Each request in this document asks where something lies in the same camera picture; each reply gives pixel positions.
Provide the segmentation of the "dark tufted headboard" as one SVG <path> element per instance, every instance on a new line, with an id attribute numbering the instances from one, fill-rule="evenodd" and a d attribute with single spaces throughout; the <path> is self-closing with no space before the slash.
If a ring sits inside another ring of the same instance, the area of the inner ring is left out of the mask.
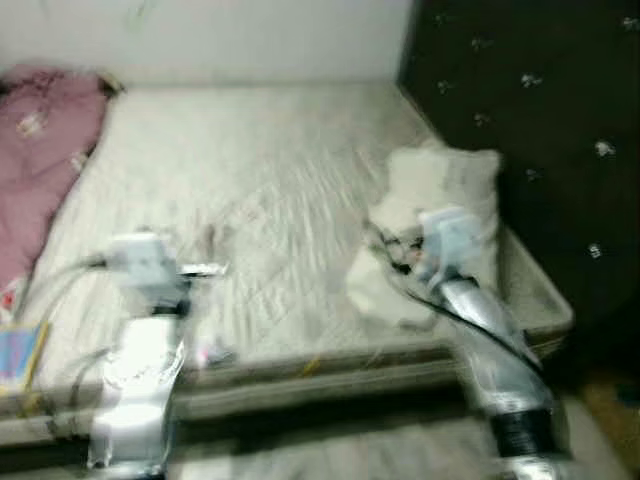
<path id="1" fill-rule="evenodd" d="M 639 0 L 413 0 L 399 83 L 600 333 L 637 307 Z"/>

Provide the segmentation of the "colourful picture book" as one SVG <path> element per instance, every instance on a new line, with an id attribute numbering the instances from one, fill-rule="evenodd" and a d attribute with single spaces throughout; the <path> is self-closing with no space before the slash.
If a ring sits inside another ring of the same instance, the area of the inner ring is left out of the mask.
<path id="1" fill-rule="evenodd" d="M 0 325 L 0 394 L 26 392 L 38 371 L 50 324 Z"/>

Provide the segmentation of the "pink printed blanket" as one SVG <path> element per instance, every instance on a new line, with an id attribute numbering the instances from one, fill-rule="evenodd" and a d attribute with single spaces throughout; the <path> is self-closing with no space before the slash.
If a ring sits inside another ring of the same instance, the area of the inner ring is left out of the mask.
<path id="1" fill-rule="evenodd" d="M 12 310 L 52 219 L 99 142 L 111 91 L 95 73 L 0 74 L 0 308 Z"/>

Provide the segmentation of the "grey bed base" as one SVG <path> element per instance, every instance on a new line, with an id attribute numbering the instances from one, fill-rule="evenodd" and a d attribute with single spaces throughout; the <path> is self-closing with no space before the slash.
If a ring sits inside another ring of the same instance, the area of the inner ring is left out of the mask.
<path id="1" fill-rule="evenodd" d="M 82 372 L 83 366 L 76 362 L 68 370 L 44 372 L 27 390 L 0 390 L 0 448 L 90 434 L 93 412 L 106 403 L 106 384 L 99 366 Z M 188 419 L 218 419 L 396 390 L 453 387 L 466 372 L 439 346 L 187 367 L 172 389 L 170 406 Z"/>

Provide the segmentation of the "tan floor mat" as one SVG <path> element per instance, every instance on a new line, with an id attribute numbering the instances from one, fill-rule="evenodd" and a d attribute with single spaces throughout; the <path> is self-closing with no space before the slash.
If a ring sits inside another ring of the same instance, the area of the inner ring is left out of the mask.
<path id="1" fill-rule="evenodd" d="M 579 389 L 605 438 L 626 460 L 640 453 L 639 393 L 639 379 L 599 369 L 588 372 Z"/>

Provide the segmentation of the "white pillow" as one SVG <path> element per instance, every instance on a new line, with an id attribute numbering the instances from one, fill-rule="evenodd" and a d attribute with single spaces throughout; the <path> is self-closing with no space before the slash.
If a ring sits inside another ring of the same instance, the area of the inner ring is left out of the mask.
<path id="1" fill-rule="evenodd" d="M 498 215 L 498 152 L 463 151 L 448 147 L 398 148 L 388 157 L 387 192 L 367 210 L 366 221 L 388 230 L 420 230 L 417 215 L 447 207 L 462 207 L 480 219 L 479 255 L 467 275 L 484 287 L 500 279 L 500 219 Z M 439 316 L 429 307 L 404 297 L 401 280 L 383 268 L 378 253 L 364 246 L 346 274 L 346 293 L 358 319 L 389 326 L 429 330 Z"/>

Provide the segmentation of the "white quilted mattress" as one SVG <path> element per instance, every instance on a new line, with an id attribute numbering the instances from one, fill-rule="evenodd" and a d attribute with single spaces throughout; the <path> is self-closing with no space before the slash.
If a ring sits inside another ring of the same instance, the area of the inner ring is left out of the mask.
<path id="1" fill-rule="evenodd" d="M 232 90 L 131 90 L 61 205 L 35 273 L 33 319 L 51 323 L 44 372 L 86 364 L 137 303 L 105 274 L 70 265 L 116 234 L 151 228 L 187 260 L 218 225 L 228 274 L 198 288 L 192 323 L 236 361 L 369 349 L 447 348 L 447 324 L 412 330 L 358 319 L 346 274 L 369 207 L 387 192 L 398 148 L 448 147 L 397 88 L 324 84 Z M 561 346 L 572 311 L 518 238 L 500 229 L 495 291 L 532 344 Z"/>

